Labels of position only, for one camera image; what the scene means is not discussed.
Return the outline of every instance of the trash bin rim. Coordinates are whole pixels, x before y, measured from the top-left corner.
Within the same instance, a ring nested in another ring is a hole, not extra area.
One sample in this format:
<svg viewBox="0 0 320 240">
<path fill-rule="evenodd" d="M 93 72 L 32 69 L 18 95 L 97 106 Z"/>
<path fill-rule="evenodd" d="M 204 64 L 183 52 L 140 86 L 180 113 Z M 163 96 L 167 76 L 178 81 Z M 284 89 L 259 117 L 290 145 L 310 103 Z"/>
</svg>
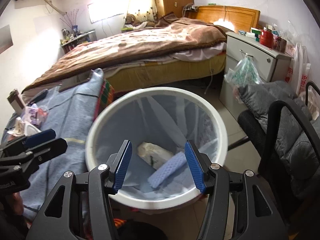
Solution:
<svg viewBox="0 0 320 240">
<path fill-rule="evenodd" d="M 100 163 L 97 163 L 94 157 L 94 154 L 92 153 L 94 149 L 95 134 L 101 130 L 103 126 L 102 124 L 105 122 L 104 121 L 105 118 L 109 115 L 111 116 L 119 108 L 135 100 L 135 98 L 137 97 L 154 96 L 157 94 L 172 95 L 172 96 L 179 94 L 183 98 L 197 104 L 209 115 L 209 117 L 215 122 L 215 126 L 217 127 L 217 129 L 215 130 L 218 133 L 218 138 L 219 138 L 216 163 L 223 166 L 226 159 L 227 151 L 228 151 L 228 135 L 227 135 L 225 124 L 221 116 L 219 115 L 218 111 L 208 101 L 206 101 L 202 97 L 192 92 L 179 89 L 179 88 L 172 88 L 172 87 L 152 87 L 152 88 L 138 89 L 138 90 L 127 93 L 126 95 L 122 96 L 121 98 L 111 103 L 97 117 L 97 119 L 94 121 L 93 125 L 90 128 L 90 131 L 86 140 L 86 144 L 85 144 L 85 161 L 89 171 L 91 171 L 97 165 L 100 164 Z M 109 197 L 111 197 L 112 199 L 124 205 L 130 206 L 133 208 L 145 209 L 145 210 L 160 210 L 160 209 L 169 209 L 172 207 L 182 205 L 198 197 L 200 194 L 201 194 L 200 191 L 196 187 L 193 187 L 192 189 L 190 189 L 189 191 L 183 194 L 180 194 L 172 198 L 166 198 L 163 200 L 136 199 L 124 194 L 123 192 L 121 192 L 121 190 L 119 190 L 119 192 L 116 195 L 109 195 Z"/>
</svg>

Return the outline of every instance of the green plastic bag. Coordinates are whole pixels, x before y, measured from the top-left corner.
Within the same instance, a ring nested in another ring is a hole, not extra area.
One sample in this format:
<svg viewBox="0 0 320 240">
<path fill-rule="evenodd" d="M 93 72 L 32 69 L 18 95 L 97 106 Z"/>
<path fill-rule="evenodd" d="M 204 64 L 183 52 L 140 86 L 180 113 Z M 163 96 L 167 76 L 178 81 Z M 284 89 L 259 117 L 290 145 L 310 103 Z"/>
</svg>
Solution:
<svg viewBox="0 0 320 240">
<path fill-rule="evenodd" d="M 233 95 L 239 103 L 242 103 L 242 101 L 239 98 L 238 87 L 263 83 L 252 58 L 247 54 L 233 70 L 228 70 L 224 78 L 233 88 Z"/>
</svg>

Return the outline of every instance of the brown blanket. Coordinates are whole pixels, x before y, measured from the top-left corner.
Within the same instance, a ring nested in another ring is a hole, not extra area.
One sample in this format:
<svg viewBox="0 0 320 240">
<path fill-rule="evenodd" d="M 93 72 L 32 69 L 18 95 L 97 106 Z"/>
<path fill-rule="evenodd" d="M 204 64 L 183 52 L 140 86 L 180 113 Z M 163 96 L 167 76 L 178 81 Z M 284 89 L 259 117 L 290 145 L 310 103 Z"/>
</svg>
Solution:
<svg viewBox="0 0 320 240">
<path fill-rule="evenodd" d="M 58 82 L 90 69 L 106 68 L 134 60 L 159 57 L 179 51 L 202 49 L 226 41 L 226 28 L 189 18 L 162 17 L 154 29 L 121 33 L 80 44 L 60 58 L 24 91 Z"/>
</svg>

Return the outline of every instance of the yellow mattress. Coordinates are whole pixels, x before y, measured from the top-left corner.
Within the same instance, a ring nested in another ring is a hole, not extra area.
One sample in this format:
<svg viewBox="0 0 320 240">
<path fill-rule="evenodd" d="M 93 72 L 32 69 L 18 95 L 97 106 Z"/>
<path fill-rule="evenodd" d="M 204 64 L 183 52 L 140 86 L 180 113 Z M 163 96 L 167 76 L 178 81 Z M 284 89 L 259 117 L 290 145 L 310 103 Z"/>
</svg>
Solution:
<svg viewBox="0 0 320 240">
<path fill-rule="evenodd" d="M 207 60 L 198 62 L 175 61 L 166 64 L 145 63 L 143 66 L 120 69 L 113 76 L 106 76 L 116 93 L 187 79 L 196 79 L 214 75 L 224 70 L 225 52 Z"/>
</svg>

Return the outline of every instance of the blue gripper pad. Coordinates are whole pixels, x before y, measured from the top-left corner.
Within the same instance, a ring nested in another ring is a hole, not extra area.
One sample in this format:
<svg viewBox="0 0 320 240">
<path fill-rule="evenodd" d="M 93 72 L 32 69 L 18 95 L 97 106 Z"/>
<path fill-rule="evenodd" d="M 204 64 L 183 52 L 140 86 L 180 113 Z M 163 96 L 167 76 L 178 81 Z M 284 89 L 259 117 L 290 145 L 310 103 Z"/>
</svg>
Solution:
<svg viewBox="0 0 320 240">
<path fill-rule="evenodd" d="M 114 173 L 114 183 L 113 183 L 113 190 L 118 192 L 119 189 L 122 188 L 124 177 L 127 173 L 128 166 L 131 160 L 132 155 L 132 144 L 131 142 L 128 143 L 126 149 L 124 150 L 124 154 L 122 155 L 121 160 L 119 161 L 119 165 Z"/>
<path fill-rule="evenodd" d="M 56 132 L 52 129 L 45 130 L 35 135 L 29 136 L 24 142 L 25 149 L 30 149 L 42 143 L 53 140 L 56 137 Z"/>
<path fill-rule="evenodd" d="M 184 146 L 184 154 L 186 155 L 188 166 L 191 171 L 196 188 L 199 189 L 202 194 L 204 194 L 206 190 L 204 184 L 204 171 L 202 170 L 196 157 L 196 154 L 193 151 L 189 142 L 186 142 Z"/>
</svg>

